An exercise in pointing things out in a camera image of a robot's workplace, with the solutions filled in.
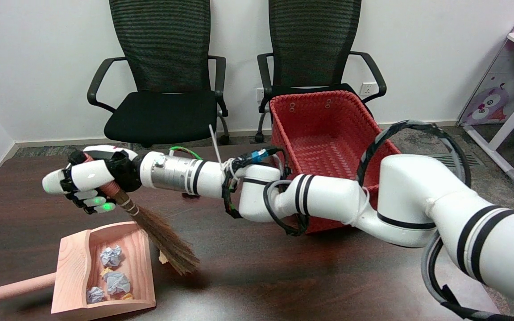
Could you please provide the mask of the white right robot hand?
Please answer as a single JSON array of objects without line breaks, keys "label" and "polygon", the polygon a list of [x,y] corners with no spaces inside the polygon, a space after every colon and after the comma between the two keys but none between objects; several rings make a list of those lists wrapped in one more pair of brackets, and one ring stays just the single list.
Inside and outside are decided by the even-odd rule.
[{"label": "white right robot hand", "polygon": [[41,181],[44,191],[64,195],[87,214],[106,213],[115,209],[115,192],[102,187],[112,182],[125,192],[141,187],[137,173],[138,154],[112,145],[88,146],[74,150],[63,169],[47,174]]}]

